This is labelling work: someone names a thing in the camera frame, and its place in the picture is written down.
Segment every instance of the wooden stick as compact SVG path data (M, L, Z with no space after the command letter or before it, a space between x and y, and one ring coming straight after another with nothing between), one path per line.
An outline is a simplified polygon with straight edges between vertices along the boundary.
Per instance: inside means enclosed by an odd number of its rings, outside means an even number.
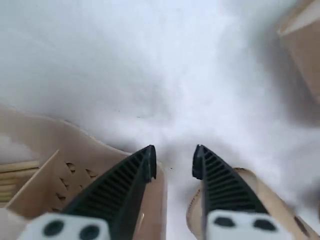
M9 191L13 191L16 188L15 184L11 184L11 185L2 185L0 186L0 193L6 193Z
M0 198L1 197L13 197L13 193L8 191L8 192L0 192Z
M7 202L0 202L0 208L4 208L7 205Z
M2 185L11 185L11 184L16 184L17 180L12 178L12 179L5 179L5 180L0 180L0 186Z
M0 196L0 202L9 202L11 200L11 196Z
M9 164L0 164L0 173L13 172L25 169L33 169L39 166L38 161L23 161Z
M35 174L37 171L38 168L31 168L27 170L4 172L0 173L0 180L29 177Z

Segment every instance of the screw hole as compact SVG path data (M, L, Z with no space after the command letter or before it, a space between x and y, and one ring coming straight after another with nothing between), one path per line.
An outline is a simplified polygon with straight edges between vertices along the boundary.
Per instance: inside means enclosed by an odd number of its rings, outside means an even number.
M80 232L81 240L93 240L98 237L100 232L99 227L95 225L89 225L83 228Z
M47 237L56 236L61 233L64 225L64 222L61 220L52 221L44 227L43 234Z

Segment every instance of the white fabric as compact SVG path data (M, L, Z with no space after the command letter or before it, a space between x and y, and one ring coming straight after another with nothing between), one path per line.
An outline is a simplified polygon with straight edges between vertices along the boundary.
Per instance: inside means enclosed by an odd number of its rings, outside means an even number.
M0 101L125 151L154 144L168 240L193 239L196 144L293 205L317 203L318 108L275 34L295 1L4 0Z

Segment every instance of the cardboard box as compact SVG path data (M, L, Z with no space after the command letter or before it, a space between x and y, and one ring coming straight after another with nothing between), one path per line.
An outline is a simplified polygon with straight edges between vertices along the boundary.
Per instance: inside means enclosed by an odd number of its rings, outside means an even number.
M25 220L60 211L96 177L129 155L63 120L25 115L5 106L0 106L0 116L0 136L26 146L42 160L40 170L6 206ZM157 166L156 179L145 189L134 239L165 239L166 208L167 183Z
M320 0L299 2L281 21L277 33L320 103Z

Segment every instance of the cardboard edge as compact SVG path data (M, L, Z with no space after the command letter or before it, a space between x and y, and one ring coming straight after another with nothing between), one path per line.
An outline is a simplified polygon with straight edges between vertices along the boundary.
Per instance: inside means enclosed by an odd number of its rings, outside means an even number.
M277 34L282 37L289 25L291 25L298 15L301 14L314 1L316 0L303 0L293 7L293 9L275 27Z

